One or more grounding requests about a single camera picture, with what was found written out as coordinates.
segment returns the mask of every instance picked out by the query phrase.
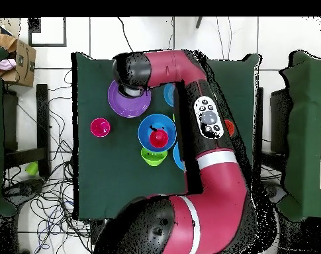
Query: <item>table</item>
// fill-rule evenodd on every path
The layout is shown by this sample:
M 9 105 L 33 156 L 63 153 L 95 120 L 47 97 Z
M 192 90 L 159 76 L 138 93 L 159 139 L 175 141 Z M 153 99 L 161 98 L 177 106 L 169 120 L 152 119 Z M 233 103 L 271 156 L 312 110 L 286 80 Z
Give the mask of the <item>table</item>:
M 163 87 L 152 89 L 152 101 L 140 118 L 117 115 L 107 101 L 107 90 L 113 80 L 110 60 L 92 60 L 74 53 L 73 134 L 75 169 L 75 210 L 79 220 L 114 218 L 133 198 L 150 194 L 185 192 L 182 170 L 173 160 L 173 148 L 158 167 L 150 167 L 140 156 L 139 123 L 147 115 L 161 113 L 173 118 L 173 108 L 164 100 Z M 239 131 L 252 158 L 254 68 L 258 55 L 244 61 L 208 61 L 219 83 Z M 96 138 L 89 127 L 95 118 L 111 123 L 111 132 Z

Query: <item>floor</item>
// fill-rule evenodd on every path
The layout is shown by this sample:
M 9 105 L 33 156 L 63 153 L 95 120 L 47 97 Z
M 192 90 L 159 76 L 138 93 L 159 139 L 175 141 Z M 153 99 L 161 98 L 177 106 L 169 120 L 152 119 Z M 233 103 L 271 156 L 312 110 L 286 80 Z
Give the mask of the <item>floor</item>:
M 321 57 L 321 18 L 312 17 L 203 17 L 199 29 L 195 28 L 198 17 L 130 17 L 121 18 L 126 37 L 134 51 L 167 48 L 187 48 L 200 50 L 210 59 L 241 60 L 247 54 L 261 54 L 263 59 L 259 67 L 259 86 L 264 88 L 263 148 L 269 150 L 270 110 L 269 97 L 273 91 L 285 87 L 278 70 L 287 67 L 289 54 L 294 50 L 306 50 Z M 71 97 L 71 58 L 72 52 L 83 52 L 95 59 L 111 59 L 121 52 L 129 52 L 122 32 L 122 24 L 117 18 L 66 18 L 66 46 L 48 46 L 64 43 L 63 18 L 41 18 L 41 33 L 32 33 L 32 44 L 46 44 L 36 48 L 36 72 L 34 87 L 14 86 L 19 97 L 19 104 L 36 119 L 35 85 L 47 83 L 50 99 Z M 19 38 L 28 43 L 28 19 L 20 19 Z M 73 147 L 71 100 L 56 99 L 50 103 L 50 109 L 59 114 L 66 123 L 62 138 Z M 55 139 L 59 128 L 51 119 L 51 133 Z M 19 149 L 36 147 L 36 124 L 23 110 L 18 109 Z M 57 148 L 51 140 L 52 152 Z M 52 168 L 63 159 L 70 159 L 69 153 L 57 153 L 52 161 Z M 27 178 L 24 171 L 17 180 Z M 14 175 L 17 168 L 11 170 Z M 272 171 L 263 169 L 263 176 Z M 53 174 L 52 179 L 62 176 L 61 170 Z M 42 202 L 44 206 L 53 206 L 51 202 Z M 34 252 L 39 245 L 38 232 L 44 236 L 45 226 L 39 224 L 46 215 L 40 209 L 40 202 L 26 203 L 19 218 L 19 241 L 21 248 Z M 38 254 L 56 254 L 65 239 L 64 234 L 55 229 L 47 244 Z M 275 254 L 277 243 L 266 252 Z M 64 248 L 58 254 L 90 254 L 77 236 L 69 237 Z

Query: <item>blue bowl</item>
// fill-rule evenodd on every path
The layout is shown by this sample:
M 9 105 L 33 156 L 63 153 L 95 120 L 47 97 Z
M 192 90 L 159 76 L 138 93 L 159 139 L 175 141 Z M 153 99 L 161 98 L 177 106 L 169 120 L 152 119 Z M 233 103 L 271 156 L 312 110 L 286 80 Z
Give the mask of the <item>blue bowl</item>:
M 178 146 L 178 142 L 177 144 L 174 146 L 173 149 L 173 158 L 174 158 L 174 162 L 177 164 L 178 168 L 180 168 L 181 170 L 184 170 L 184 164 L 183 162 L 180 160 L 180 155 L 179 155 L 179 146 Z
M 154 128 L 165 130 L 168 135 L 168 143 L 162 148 L 155 148 L 150 143 L 150 135 L 153 130 L 150 128 L 153 126 Z M 174 122 L 167 116 L 163 114 L 153 114 L 147 116 L 139 125 L 138 129 L 138 139 L 142 144 L 142 147 L 145 149 L 155 152 L 161 153 L 167 151 L 174 145 L 175 139 L 177 138 L 177 130 L 175 129 Z
M 175 85 L 172 83 L 168 83 L 163 88 L 163 97 L 165 98 L 165 101 L 168 103 L 169 106 L 174 106 L 174 99 L 173 99 L 173 93 L 174 93 Z

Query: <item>black frame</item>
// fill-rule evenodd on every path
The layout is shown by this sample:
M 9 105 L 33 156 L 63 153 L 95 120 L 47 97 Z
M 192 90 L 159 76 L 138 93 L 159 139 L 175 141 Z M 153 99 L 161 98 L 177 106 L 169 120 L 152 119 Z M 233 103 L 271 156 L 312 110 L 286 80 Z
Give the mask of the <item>black frame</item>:
M 39 175 L 48 178 L 51 175 L 50 167 L 50 118 L 48 108 L 47 84 L 36 85 L 36 112 L 37 112 L 37 148 L 15 151 L 5 154 L 4 169 L 10 169 L 25 163 L 38 162 Z

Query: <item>red robot arm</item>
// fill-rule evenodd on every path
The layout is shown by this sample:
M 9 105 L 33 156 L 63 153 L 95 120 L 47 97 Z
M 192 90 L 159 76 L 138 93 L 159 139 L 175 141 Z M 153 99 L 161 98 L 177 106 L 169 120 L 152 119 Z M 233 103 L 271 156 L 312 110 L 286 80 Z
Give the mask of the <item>red robot arm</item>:
M 187 189 L 201 184 L 202 191 L 131 204 L 107 225 L 101 234 L 107 242 L 99 242 L 95 254 L 225 250 L 239 232 L 250 196 L 204 69 L 192 52 L 169 50 L 118 55 L 113 71 L 120 93 L 129 97 L 139 96 L 144 88 L 176 84 L 175 123 Z

